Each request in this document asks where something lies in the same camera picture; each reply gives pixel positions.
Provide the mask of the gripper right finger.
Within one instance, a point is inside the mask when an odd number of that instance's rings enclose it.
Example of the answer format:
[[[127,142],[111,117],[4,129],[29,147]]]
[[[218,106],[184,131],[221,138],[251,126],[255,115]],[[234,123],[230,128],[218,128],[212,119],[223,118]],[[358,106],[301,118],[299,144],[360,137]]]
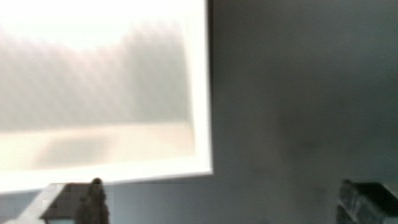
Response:
[[[398,182],[344,181],[337,224],[398,224]]]

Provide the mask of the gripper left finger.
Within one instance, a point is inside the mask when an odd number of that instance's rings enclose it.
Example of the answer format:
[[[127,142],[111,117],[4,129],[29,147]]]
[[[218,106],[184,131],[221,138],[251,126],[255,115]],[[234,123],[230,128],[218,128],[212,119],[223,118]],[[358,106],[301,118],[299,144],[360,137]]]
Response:
[[[40,216],[45,224],[111,224],[104,181],[68,183]]]

